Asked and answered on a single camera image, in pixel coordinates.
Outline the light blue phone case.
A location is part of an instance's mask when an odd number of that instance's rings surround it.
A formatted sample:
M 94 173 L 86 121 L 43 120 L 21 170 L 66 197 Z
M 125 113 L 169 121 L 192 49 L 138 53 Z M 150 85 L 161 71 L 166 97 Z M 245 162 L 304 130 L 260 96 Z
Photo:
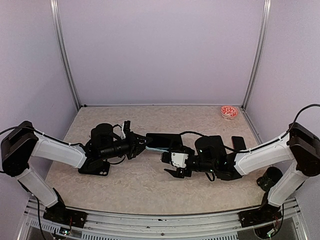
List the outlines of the light blue phone case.
M 160 153 L 164 153 L 164 152 L 169 151 L 168 148 L 155 148 L 155 147 L 149 147 L 149 146 L 146 146 L 145 149 L 148 151 L 160 152 Z

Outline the teal green phone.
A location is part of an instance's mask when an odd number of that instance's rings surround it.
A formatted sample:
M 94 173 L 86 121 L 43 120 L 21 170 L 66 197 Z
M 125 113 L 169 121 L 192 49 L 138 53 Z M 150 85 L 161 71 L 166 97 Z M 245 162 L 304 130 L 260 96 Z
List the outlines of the teal green phone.
M 175 133 L 147 133 L 145 136 L 152 138 L 147 146 L 151 148 L 178 149 L 183 145 L 182 137 Z

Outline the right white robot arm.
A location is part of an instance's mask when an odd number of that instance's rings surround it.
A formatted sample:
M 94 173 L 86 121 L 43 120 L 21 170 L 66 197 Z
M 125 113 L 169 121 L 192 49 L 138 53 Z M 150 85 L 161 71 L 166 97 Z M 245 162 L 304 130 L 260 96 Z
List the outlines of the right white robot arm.
M 223 181 L 233 181 L 258 169 L 284 161 L 291 165 L 275 185 L 266 190 L 256 218 L 266 222 L 284 201 L 309 177 L 320 173 L 320 139 L 297 122 L 288 131 L 254 148 L 245 148 L 243 137 L 233 137 L 233 148 L 227 153 L 219 135 L 201 136 L 195 149 L 181 146 L 161 154 L 161 161 L 176 170 L 168 170 L 175 178 L 190 177 L 193 172 L 212 174 Z

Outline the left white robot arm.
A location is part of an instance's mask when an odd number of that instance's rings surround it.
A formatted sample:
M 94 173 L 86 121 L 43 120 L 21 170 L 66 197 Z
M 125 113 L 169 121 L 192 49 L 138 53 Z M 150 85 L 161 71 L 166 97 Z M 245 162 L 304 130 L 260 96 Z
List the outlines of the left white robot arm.
M 66 222 L 70 218 L 69 209 L 63 206 L 59 193 L 30 164 L 30 159 L 58 162 L 83 175 L 106 177 L 112 165 L 109 159 L 134 159 L 152 142 L 152 138 L 131 131 L 130 126 L 131 122 L 125 121 L 117 134 L 110 123 L 98 124 L 90 131 L 88 142 L 82 144 L 56 139 L 35 129 L 30 121 L 24 121 L 1 131 L 1 134 L 7 134 L 0 143 L 2 172 L 17 179 L 50 208 L 50 214 L 57 221 Z

